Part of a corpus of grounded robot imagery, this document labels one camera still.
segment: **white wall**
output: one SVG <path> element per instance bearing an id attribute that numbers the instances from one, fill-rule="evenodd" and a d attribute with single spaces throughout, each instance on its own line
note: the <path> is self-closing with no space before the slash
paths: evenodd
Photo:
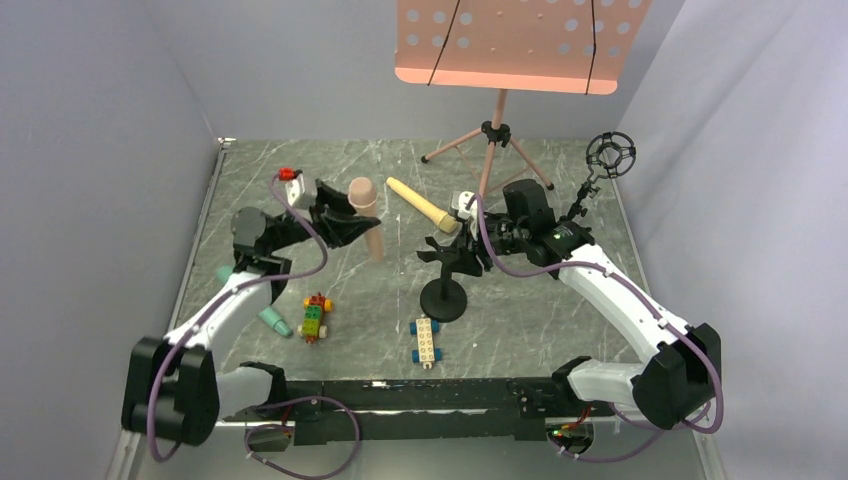
<path id="1" fill-rule="evenodd" d="M 621 124 L 652 292 L 722 335 L 730 478 L 846 478 L 848 2 L 688 0 Z"/>
<path id="2" fill-rule="evenodd" d="M 394 0 L 145 1 L 218 136 L 454 138 L 492 117 L 492 90 L 395 77 Z M 615 127 L 682 4 L 654 2 L 615 94 L 514 92 L 505 121 L 523 137 Z"/>
<path id="3" fill-rule="evenodd" d="M 0 2 L 0 478 L 105 474 L 216 151 L 141 2 Z"/>

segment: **tripod stand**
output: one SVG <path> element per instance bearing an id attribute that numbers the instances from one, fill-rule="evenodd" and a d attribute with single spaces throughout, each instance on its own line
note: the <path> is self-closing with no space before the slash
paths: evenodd
<path id="1" fill-rule="evenodd" d="M 433 250 L 416 252 L 418 258 L 425 263 L 441 262 L 442 268 L 439 278 L 431 280 L 421 290 L 421 311 L 439 323 L 449 323 L 461 317 L 468 306 L 465 289 L 451 275 L 461 273 L 482 277 L 483 266 L 471 249 L 472 237 L 468 222 L 462 222 L 459 233 L 448 246 L 439 245 L 433 237 L 425 237 L 424 241 Z"/>
<path id="2" fill-rule="evenodd" d="M 512 138 L 512 133 L 510 133 L 509 131 L 509 125 L 501 121 L 503 119 L 504 106 L 506 105 L 507 92 L 508 90 L 506 89 L 498 89 L 498 100 L 495 104 L 495 113 L 494 115 L 492 115 L 491 121 L 487 120 L 483 122 L 483 125 L 481 125 L 480 128 L 476 128 L 468 132 L 467 134 L 457 138 L 456 140 L 448 143 L 447 145 L 433 152 L 430 152 L 427 155 L 422 156 L 421 162 L 428 163 L 433 158 L 447 152 L 451 148 L 456 148 L 463 161 L 465 161 L 466 165 L 471 170 L 471 173 L 474 174 L 475 177 L 477 177 L 477 172 L 468 163 L 468 160 L 465 158 L 465 155 L 462 153 L 462 150 L 459 149 L 459 146 L 467 142 L 468 140 L 471 140 L 472 138 L 476 137 L 477 135 L 485 134 L 486 138 L 489 139 L 489 144 L 486 147 L 486 160 L 483 163 L 483 173 L 479 177 L 480 186 L 478 187 L 478 192 L 480 193 L 480 195 L 486 196 L 486 194 L 491 192 L 492 190 L 496 190 L 497 188 L 506 185 L 509 181 L 526 172 L 528 168 L 532 169 L 533 172 L 536 173 L 536 176 L 539 177 L 539 179 L 542 181 L 542 183 L 545 184 L 545 187 L 547 187 L 548 190 L 553 190 L 554 184 L 551 183 L 551 181 L 539 169 L 536 163 L 530 159 L 530 157 L 527 155 L 527 152 L 525 152 L 524 149 L 521 148 L 521 145 L 519 145 L 518 142 L 516 142 L 515 139 Z M 489 188 L 489 174 L 492 171 L 492 161 L 495 158 L 495 147 L 497 147 L 498 143 L 500 143 L 501 147 L 503 148 L 506 148 L 507 144 L 512 145 L 512 148 L 514 148 L 515 151 L 518 152 L 518 154 L 521 156 L 521 158 L 524 159 L 524 161 L 527 163 L 527 166 L 523 170 L 507 178 L 500 184 Z"/>

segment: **music stand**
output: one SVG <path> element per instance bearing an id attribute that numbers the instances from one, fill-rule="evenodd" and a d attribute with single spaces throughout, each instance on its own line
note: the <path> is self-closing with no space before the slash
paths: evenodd
<path id="1" fill-rule="evenodd" d="M 614 92 L 650 4 L 650 0 L 398 0 L 395 74 L 399 79 L 498 89 L 491 121 L 421 161 L 428 163 L 456 148 L 467 162 L 459 145 L 485 134 L 481 195 L 497 188 L 489 188 L 489 175 L 498 144 L 512 145 L 527 164 L 500 185 L 532 169 L 553 190 L 502 121 L 507 92 Z M 470 165 L 469 169 L 477 176 Z"/>

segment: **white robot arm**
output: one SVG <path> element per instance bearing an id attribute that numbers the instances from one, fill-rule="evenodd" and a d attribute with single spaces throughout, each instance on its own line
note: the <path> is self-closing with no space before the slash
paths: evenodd
<path id="1" fill-rule="evenodd" d="M 554 279 L 576 290 L 624 336 L 639 363 L 619 364 L 579 357 L 554 373 L 555 382 L 572 398 L 636 406 L 657 427 L 670 429 L 684 421 L 715 396 L 706 366 L 668 327 L 705 353 L 720 375 L 721 340 L 708 324 L 691 327 L 648 296 L 619 269 L 595 243 L 590 229 L 570 221 L 556 220 L 545 191 L 533 180 L 504 187 L 506 214 L 479 212 L 470 204 L 472 192 L 455 193 L 451 212 L 474 228 L 467 246 L 486 270 L 493 255 L 523 253 L 534 265 L 549 267 Z M 557 268 L 565 262 L 567 267 Z M 528 276 L 521 272 L 508 274 Z"/>
<path id="2" fill-rule="evenodd" d="M 311 227 L 330 248 L 346 246 L 380 224 L 356 215 L 345 194 L 320 180 L 291 169 L 282 169 L 280 178 L 288 181 L 288 204 L 308 211 Z M 247 362 L 227 374 L 216 372 L 242 330 L 286 287 L 287 280 L 262 278 L 286 278 L 291 270 L 292 262 L 274 253 L 311 236 L 291 214 L 271 216 L 253 207 L 233 215 L 232 232 L 235 267 L 224 287 L 164 338 L 143 338 L 133 348 L 121 413 L 126 430 L 146 433 L 154 411 L 156 437 L 199 445 L 219 418 L 285 399 L 285 373 L 279 367 Z M 153 395 L 157 377 L 165 380 Z"/>

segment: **marble surface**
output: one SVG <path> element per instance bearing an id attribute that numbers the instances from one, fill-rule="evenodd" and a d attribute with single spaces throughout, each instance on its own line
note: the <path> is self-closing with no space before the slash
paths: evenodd
<path id="1" fill-rule="evenodd" d="M 339 190 L 356 177 L 366 176 L 378 187 L 386 256 L 369 261 L 364 239 L 330 251 L 327 267 L 304 280 L 289 283 L 275 307 L 292 329 L 303 318 L 303 298 L 322 292 L 335 304 L 326 317 L 327 339 L 307 345 L 295 336 L 284 338 L 261 320 L 249 324 L 224 364 L 230 371 L 243 361 L 280 365 L 293 380 L 384 378 L 475 378 L 547 376 L 578 355 L 614 361 L 636 361 L 636 355 L 609 322 L 576 292 L 549 276 L 508 277 L 496 269 L 482 278 L 455 275 L 468 292 L 465 315 L 443 325 L 436 346 L 443 361 L 424 370 L 411 361 L 415 338 L 408 323 L 420 315 L 421 288 L 438 276 L 438 263 L 418 260 L 416 250 L 427 247 L 424 237 L 442 243 L 451 237 L 439 232 L 423 215 L 385 187 L 395 177 L 446 208 L 453 190 L 476 190 L 477 180 L 451 150 L 429 164 L 418 159 L 437 148 L 439 140 L 386 141 L 236 141 L 229 147 L 201 234 L 178 322 L 196 313 L 220 288 L 215 269 L 231 265 L 230 217 L 245 206 L 279 214 L 282 206 L 268 193 L 270 177 L 282 166 L 303 169 Z M 559 215 L 568 208 L 585 179 L 585 141 L 527 140 L 521 142 L 556 185 L 548 192 Z M 469 142 L 464 152 L 480 169 L 485 143 Z M 524 168 L 511 148 L 498 149 L 492 184 Z M 532 172 L 521 177 L 532 177 Z M 642 285 L 636 256 L 613 187 L 585 205 L 590 213 L 581 223 L 609 257 Z M 500 191 L 486 197 L 488 211 L 504 211 Z M 294 261 L 292 271 L 312 268 L 318 248 L 304 242 L 278 252 Z M 508 257 L 516 268 L 532 266 L 523 256 Z"/>

